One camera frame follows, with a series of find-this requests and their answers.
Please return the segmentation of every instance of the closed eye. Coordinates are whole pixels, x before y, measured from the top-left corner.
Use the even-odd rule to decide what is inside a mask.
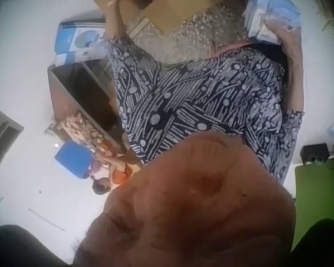
[[[111,216],[107,214],[107,217],[110,219],[110,221],[123,233],[129,233],[132,231],[127,224],[125,223],[123,218],[117,217],[117,216]]]

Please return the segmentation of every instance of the blue and white patterned dress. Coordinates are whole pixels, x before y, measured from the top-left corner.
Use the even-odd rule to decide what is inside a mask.
[[[279,181],[289,168],[303,113],[281,108],[284,69],[252,48],[164,64],[128,36],[106,40],[117,105],[144,164],[198,131],[242,135]]]

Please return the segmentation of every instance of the green surface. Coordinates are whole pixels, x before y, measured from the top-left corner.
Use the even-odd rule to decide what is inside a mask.
[[[293,247],[318,221],[334,220],[334,159],[321,166],[300,166],[295,172],[297,222]]]

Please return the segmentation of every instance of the white floor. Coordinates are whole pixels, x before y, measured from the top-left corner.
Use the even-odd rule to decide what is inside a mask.
[[[294,165],[303,145],[333,141],[334,36],[313,1],[295,0],[302,11],[306,116],[285,187],[295,195]],[[43,134],[52,117],[47,67],[54,59],[60,21],[95,9],[92,0],[21,0],[0,5],[0,110],[25,127],[0,166],[0,225],[18,224],[64,261],[105,197],[78,181],[54,159],[57,140]],[[43,221],[31,210],[59,228]]]

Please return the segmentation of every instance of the hand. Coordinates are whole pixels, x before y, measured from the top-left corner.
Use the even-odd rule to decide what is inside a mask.
[[[266,27],[272,31],[282,42],[282,48],[286,56],[292,62],[302,62],[303,52],[302,52],[302,36],[301,27],[289,31],[286,26],[276,21],[275,19],[270,19],[265,21]]]

